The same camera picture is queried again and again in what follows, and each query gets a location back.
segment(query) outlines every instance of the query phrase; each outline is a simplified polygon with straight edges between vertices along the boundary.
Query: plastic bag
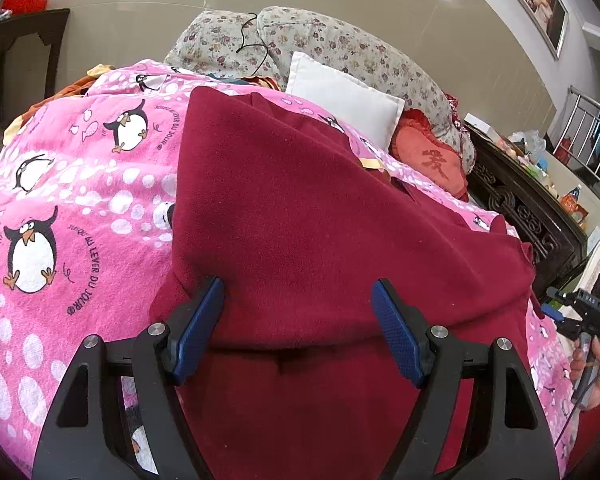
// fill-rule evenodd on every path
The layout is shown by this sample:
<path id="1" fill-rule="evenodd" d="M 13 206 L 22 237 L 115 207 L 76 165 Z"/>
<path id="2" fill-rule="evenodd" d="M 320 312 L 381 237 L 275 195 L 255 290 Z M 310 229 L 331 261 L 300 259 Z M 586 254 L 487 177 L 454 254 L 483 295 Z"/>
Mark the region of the plastic bag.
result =
<path id="1" fill-rule="evenodd" d="M 546 149 L 546 140 L 541 139 L 538 130 L 532 130 L 530 132 L 516 132 L 509 136 L 511 142 L 520 142 L 525 140 L 526 154 L 529 156 L 529 160 L 535 164 L 538 159 L 544 154 Z"/>

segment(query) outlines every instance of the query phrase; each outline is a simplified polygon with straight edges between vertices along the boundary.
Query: black cable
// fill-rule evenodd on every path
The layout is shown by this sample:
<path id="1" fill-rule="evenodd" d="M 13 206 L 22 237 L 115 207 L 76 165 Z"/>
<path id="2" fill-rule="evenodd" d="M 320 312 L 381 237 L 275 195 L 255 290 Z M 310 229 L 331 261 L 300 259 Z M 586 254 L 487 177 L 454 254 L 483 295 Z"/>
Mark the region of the black cable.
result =
<path id="1" fill-rule="evenodd" d="M 593 380 L 582 391 L 582 393 L 580 394 L 580 397 L 577 399 L 577 401 L 573 403 L 573 408 L 571 409 L 571 412 L 569 413 L 569 416 L 567 417 L 567 421 L 564 423 L 564 426 L 562 427 L 562 431 L 560 432 L 560 435 L 558 435 L 558 438 L 555 440 L 554 447 L 556 447 L 558 445 L 558 442 L 560 442 L 560 439 L 564 435 L 564 432 L 567 430 L 567 427 L 568 427 L 569 423 L 571 422 L 571 419 L 573 418 L 573 414 L 576 412 L 576 408 L 580 404 L 580 401 L 582 399 L 584 399 L 584 396 L 587 394 L 590 387 L 592 387 L 596 383 L 596 381 L 598 380 L 598 377 L 600 377 L 600 370 L 598 371 L 596 376 L 593 378 Z"/>
<path id="2" fill-rule="evenodd" d="M 267 47 L 267 44 L 264 42 L 264 40 L 262 38 L 260 38 L 260 41 L 262 43 L 250 43 L 250 44 L 247 44 L 247 45 L 244 44 L 244 41 L 245 41 L 245 39 L 244 39 L 244 28 L 258 17 L 258 15 L 255 12 L 250 12 L 250 14 L 253 14 L 253 18 L 250 18 L 246 22 L 244 22 L 242 24 L 242 27 L 240 28 L 240 33 L 242 34 L 242 44 L 241 44 L 240 48 L 238 48 L 238 50 L 235 51 L 235 53 L 238 54 L 238 52 L 240 52 L 242 49 L 244 49 L 244 48 L 246 48 L 248 46 L 263 46 L 264 47 L 264 49 L 266 50 L 266 54 L 262 58 L 262 61 L 260 62 L 260 64 L 256 68 L 256 70 L 254 70 L 253 73 L 251 74 L 251 76 L 254 76 L 254 75 L 256 75 L 256 72 L 258 70 L 260 70 L 260 67 L 263 65 L 263 63 L 267 59 L 267 56 L 270 56 L 270 54 L 269 54 L 269 47 Z"/>

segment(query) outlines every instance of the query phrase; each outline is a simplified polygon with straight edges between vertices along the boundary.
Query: penguin print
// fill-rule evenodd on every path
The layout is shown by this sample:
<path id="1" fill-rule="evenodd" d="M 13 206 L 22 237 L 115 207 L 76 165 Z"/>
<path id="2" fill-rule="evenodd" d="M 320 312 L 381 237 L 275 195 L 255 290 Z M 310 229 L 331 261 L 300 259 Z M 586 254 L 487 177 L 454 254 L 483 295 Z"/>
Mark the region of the penguin print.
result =
<path id="1" fill-rule="evenodd" d="M 182 68 L 179 66 L 170 66 L 171 70 L 173 70 L 176 74 L 180 75 L 197 75 L 195 72 L 188 70 L 187 68 Z"/>
<path id="2" fill-rule="evenodd" d="M 371 153 L 373 153 L 377 158 L 382 159 L 382 153 L 380 153 L 371 142 L 366 140 L 365 137 L 360 137 L 360 140 L 362 141 L 362 144 L 364 144 Z"/>
<path id="3" fill-rule="evenodd" d="M 154 225 L 158 229 L 170 229 L 173 222 L 175 202 L 160 202 L 154 209 Z"/>
<path id="4" fill-rule="evenodd" d="M 336 130 L 338 130 L 339 132 L 344 133 L 344 129 L 342 126 L 340 126 L 340 123 L 338 122 L 338 120 L 335 117 L 323 117 L 322 115 L 318 114 L 318 117 L 320 117 L 325 123 L 327 123 L 331 128 L 335 128 Z"/>
<path id="5" fill-rule="evenodd" d="M 146 439 L 142 418 L 140 417 L 140 407 L 137 404 L 129 406 L 125 410 L 126 423 L 129 426 L 129 435 L 131 435 L 131 445 L 136 454 L 138 465 L 147 471 L 158 474 L 155 468 L 154 457 L 151 455 L 149 443 Z"/>
<path id="6" fill-rule="evenodd" d="M 539 377 L 538 377 L 538 372 L 536 371 L 536 367 L 535 366 L 531 367 L 531 380 L 534 382 L 534 388 L 535 388 L 535 390 L 537 392 L 538 391 Z"/>
<path id="7" fill-rule="evenodd" d="M 149 74 L 138 74 L 136 76 L 136 83 L 140 87 L 140 90 L 145 93 L 159 92 L 160 87 L 167 81 L 169 75 L 149 75 Z"/>
<path id="8" fill-rule="evenodd" d="M 45 155 L 36 155 L 25 160 L 16 171 L 16 185 L 13 189 L 22 188 L 27 193 L 31 191 L 53 162 L 52 158 L 45 158 Z"/>
<path id="9" fill-rule="evenodd" d="M 146 139 L 148 120 L 146 114 L 142 111 L 144 99 L 132 110 L 125 110 L 112 123 L 104 123 L 107 130 L 113 131 L 113 140 L 116 143 L 111 150 L 113 153 L 120 153 L 122 150 L 130 152 L 140 141 Z"/>
<path id="10" fill-rule="evenodd" d="M 30 220 L 19 229 L 4 227 L 11 242 L 7 256 L 9 270 L 2 282 L 11 290 L 33 294 L 51 285 L 56 275 L 56 238 L 51 224 L 58 216 L 58 206 L 47 220 Z"/>
<path id="11" fill-rule="evenodd" d="M 485 231 L 489 230 L 489 226 L 487 225 L 487 222 L 485 222 L 482 218 L 480 218 L 478 215 L 475 215 L 474 217 L 474 224 L 476 224 L 478 227 L 481 227 L 482 229 L 484 229 Z"/>

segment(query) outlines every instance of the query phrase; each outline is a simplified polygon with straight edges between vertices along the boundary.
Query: maroon fabric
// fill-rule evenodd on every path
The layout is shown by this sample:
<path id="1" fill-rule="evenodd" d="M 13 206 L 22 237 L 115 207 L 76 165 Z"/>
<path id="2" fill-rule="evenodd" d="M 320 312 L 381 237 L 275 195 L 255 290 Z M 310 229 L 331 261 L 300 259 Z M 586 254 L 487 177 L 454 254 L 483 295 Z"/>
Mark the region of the maroon fabric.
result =
<path id="1" fill-rule="evenodd" d="M 534 271 L 516 238 L 471 231 L 411 186 L 360 167 L 346 136 L 253 93 L 192 92 L 173 216 L 165 318 L 207 274 L 224 313 L 180 396 L 219 480 L 371 480 L 417 395 L 370 306 L 389 278 L 431 324 L 511 339 L 526 356 Z M 466 422 L 462 386 L 439 466 Z"/>
<path id="2" fill-rule="evenodd" d="M 596 444 L 599 433 L 600 404 L 592 410 L 580 412 L 580 416 L 578 417 L 578 435 L 569 455 L 567 471 L 573 469 L 589 452 L 589 449 Z"/>

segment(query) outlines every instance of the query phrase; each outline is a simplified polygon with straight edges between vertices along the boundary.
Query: metal screw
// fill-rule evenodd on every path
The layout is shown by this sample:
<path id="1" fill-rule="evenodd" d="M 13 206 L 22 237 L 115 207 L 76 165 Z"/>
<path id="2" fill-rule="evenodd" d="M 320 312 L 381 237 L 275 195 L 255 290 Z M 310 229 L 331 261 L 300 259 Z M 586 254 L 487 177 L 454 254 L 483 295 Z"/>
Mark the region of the metal screw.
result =
<path id="1" fill-rule="evenodd" d="M 91 334 L 82 340 L 82 345 L 85 348 L 93 348 L 94 346 L 96 346 L 98 344 L 99 340 L 100 340 L 100 338 L 98 336 L 96 336 L 95 334 Z"/>
<path id="2" fill-rule="evenodd" d="M 509 341 L 506 337 L 499 337 L 498 340 L 496 341 L 496 343 L 503 350 L 511 350 L 511 348 L 513 346 L 511 344 L 511 341 Z"/>
<path id="3" fill-rule="evenodd" d="M 164 323 L 154 323 L 149 326 L 147 332 L 149 333 L 149 335 L 160 335 L 162 332 L 164 332 L 165 328 L 166 327 Z"/>
<path id="4" fill-rule="evenodd" d="M 439 337 L 440 339 L 443 339 L 449 335 L 449 330 L 442 325 L 434 325 L 431 327 L 431 333 L 433 334 L 433 337 Z"/>

